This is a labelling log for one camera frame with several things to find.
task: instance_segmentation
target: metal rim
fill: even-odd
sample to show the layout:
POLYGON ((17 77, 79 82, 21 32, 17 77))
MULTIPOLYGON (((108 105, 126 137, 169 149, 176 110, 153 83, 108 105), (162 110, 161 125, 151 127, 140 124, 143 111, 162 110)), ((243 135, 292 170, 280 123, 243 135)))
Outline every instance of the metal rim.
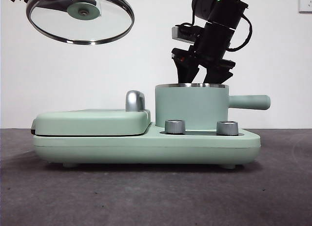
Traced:
POLYGON ((179 83, 179 84, 163 84, 158 85, 156 88, 162 88, 162 87, 177 87, 177 88, 184 88, 184 87, 194 87, 194 88, 205 88, 205 87, 211 87, 211 88, 228 88, 228 85, 222 85, 222 84, 206 84, 206 83, 179 83))
POLYGON ((34 8, 36 7, 37 3, 40 0, 29 0, 27 3, 27 7, 26 7, 26 15, 27 18, 29 20, 29 22, 35 27, 36 30, 38 30, 40 33, 42 33, 43 35, 52 38, 54 40, 57 41, 61 41, 61 42, 66 42, 66 43, 70 43, 70 44, 79 44, 79 45, 98 45, 98 44, 104 44, 104 43, 109 43, 109 42, 113 42, 116 41, 122 37, 124 37, 127 33, 130 32, 130 30, 133 27, 133 24, 135 22, 135 15, 134 12, 131 8, 131 6, 128 4, 127 1, 125 0, 107 0, 111 3, 114 3, 116 5, 118 5, 120 8, 122 8, 124 11, 127 12, 127 14, 130 16, 131 18, 131 25, 128 27, 127 30, 125 30, 123 33, 116 35, 114 37, 111 38, 105 38, 105 39, 100 39, 100 40, 95 40, 95 41, 83 41, 83 40, 75 40, 75 39, 68 39, 68 38, 62 38, 60 36, 56 36, 53 34, 50 34, 49 32, 44 31, 43 29, 41 29, 40 27, 38 27, 36 24, 34 24, 30 18, 30 15, 32 13, 32 11, 34 10, 34 8))

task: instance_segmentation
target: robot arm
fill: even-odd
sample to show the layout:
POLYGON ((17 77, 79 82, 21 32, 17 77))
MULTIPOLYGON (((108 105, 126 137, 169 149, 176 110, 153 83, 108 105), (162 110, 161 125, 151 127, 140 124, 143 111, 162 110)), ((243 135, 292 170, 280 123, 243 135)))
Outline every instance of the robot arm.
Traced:
POLYGON ((248 4, 241 0, 193 0, 193 21, 172 28, 173 39, 191 43, 189 50, 174 48, 172 59, 178 72, 179 83, 191 83, 198 73, 198 66, 207 69, 204 83, 222 84, 233 76, 230 69, 235 63, 223 59, 226 51, 235 52, 249 42, 252 25, 245 17, 248 4), (206 20, 204 28, 194 26, 195 16, 206 20), (229 48, 232 36, 241 18, 250 25, 245 42, 237 48, 229 48))

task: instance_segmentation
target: appliance foot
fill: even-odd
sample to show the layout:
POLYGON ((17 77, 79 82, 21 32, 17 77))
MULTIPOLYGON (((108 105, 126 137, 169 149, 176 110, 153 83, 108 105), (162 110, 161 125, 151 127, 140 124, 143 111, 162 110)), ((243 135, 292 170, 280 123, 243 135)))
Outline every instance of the appliance foot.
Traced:
POLYGON ((220 164, 219 167, 223 169, 235 169, 235 164, 220 164))

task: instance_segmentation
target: mint green pot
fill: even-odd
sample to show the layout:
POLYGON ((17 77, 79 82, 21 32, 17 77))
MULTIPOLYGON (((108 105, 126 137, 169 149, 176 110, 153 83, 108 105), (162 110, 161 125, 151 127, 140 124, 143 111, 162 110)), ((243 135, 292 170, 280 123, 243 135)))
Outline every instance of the mint green pot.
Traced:
POLYGON ((156 126, 181 119, 189 130, 216 129, 217 121, 228 120, 229 108, 266 110, 271 105, 267 95, 229 96, 229 87, 219 84, 158 85, 155 95, 156 126))

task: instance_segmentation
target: pot handle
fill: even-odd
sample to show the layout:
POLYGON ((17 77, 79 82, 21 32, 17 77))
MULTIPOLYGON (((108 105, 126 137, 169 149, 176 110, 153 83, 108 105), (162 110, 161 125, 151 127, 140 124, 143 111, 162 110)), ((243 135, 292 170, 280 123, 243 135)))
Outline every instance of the pot handle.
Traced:
POLYGON ((271 106, 267 95, 233 95, 230 96, 229 108, 267 110, 271 106))

